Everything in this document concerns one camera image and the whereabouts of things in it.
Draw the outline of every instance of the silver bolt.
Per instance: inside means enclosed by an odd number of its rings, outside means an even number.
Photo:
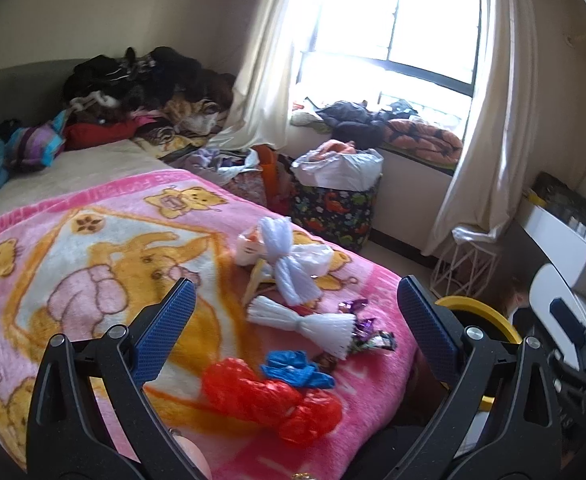
[[[480,339],[484,337],[484,333],[476,326],[468,327],[467,335],[476,341],[480,341]]]
[[[64,342],[63,334],[55,334],[49,341],[51,346],[60,346]]]
[[[108,329],[108,337],[111,339],[120,339],[124,337],[126,333],[126,327],[124,325],[115,325]]]
[[[540,348],[540,342],[538,338],[533,337],[532,335],[527,338],[527,345],[529,345],[532,349],[537,350]]]

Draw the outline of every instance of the headboard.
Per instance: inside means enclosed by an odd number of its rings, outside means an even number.
[[[62,105],[62,86],[84,59],[41,61],[0,69],[0,122],[17,118],[25,126],[52,119]]]

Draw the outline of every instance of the pink cloth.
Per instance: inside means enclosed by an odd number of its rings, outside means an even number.
[[[237,308],[248,277],[247,270],[233,263],[235,240],[263,216],[277,217],[183,170],[122,178],[1,216],[0,440],[15,459],[23,459],[25,440],[11,416],[30,398],[25,385],[36,374],[44,334],[50,337],[61,327],[71,339],[84,339],[116,322],[130,322],[127,316],[134,317],[141,307],[135,302],[148,292],[147,278],[158,287],[180,276],[201,282],[202,303],[185,332],[199,336],[196,331],[214,327],[219,333],[215,359],[244,358],[251,353],[245,346],[255,342],[257,362],[274,349],[317,354],[300,335],[253,326],[246,316],[228,314]],[[338,480],[361,444],[397,410],[416,350],[397,307],[399,278],[335,248],[339,265],[318,282],[323,290],[318,311],[335,312],[339,301],[369,298],[365,313],[377,318],[380,328],[393,331],[399,346],[396,352],[359,354],[339,364],[334,393],[342,401],[343,419],[332,433],[306,449],[294,449],[269,430],[216,422],[217,415],[199,395],[199,363],[211,357],[200,354],[199,346],[188,347],[189,338],[178,342],[160,378],[145,387],[166,424],[202,450],[215,480],[288,480],[297,472]],[[149,276],[146,266],[152,267]],[[201,318],[196,320],[198,311]],[[213,313],[212,324],[207,312]],[[98,402],[105,406],[101,398]],[[118,450],[134,456],[109,408],[105,418]]]

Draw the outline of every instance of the white curtain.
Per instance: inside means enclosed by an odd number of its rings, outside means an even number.
[[[483,40],[462,158],[423,254],[494,242],[515,215],[534,137],[538,46],[532,0],[483,0]]]
[[[286,145],[295,61],[295,2],[260,0],[224,130],[210,146],[226,150]]]

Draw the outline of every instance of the pink blanket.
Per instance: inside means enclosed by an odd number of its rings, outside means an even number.
[[[416,344],[397,308],[393,273],[337,250],[329,275],[318,278],[319,311],[369,298],[365,313],[399,346],[338,366],[343,420],[313,446],[288,447],[269,430],[219,415],[200,394],[202,371],[228,356],[257,369],[273,349],[319,352],[302,336],[246,321],[240,298],[249,271],[233,263],[235,240],[266,215],[276,216],[187,171],[162,170],[0,217],[0,441],[15,460],[25,461],[28,404],[51,335],[100,336],[186,276],[199,283],[195,313],[158,379],[144,387],[164,422],[199,446],[216,480],[284,480],[296,472],[339,479],[397,409],[413,362]],[[305,233],[296,241],[313,242]],[[134,456],[103,385],[96,390],[116,446]]]

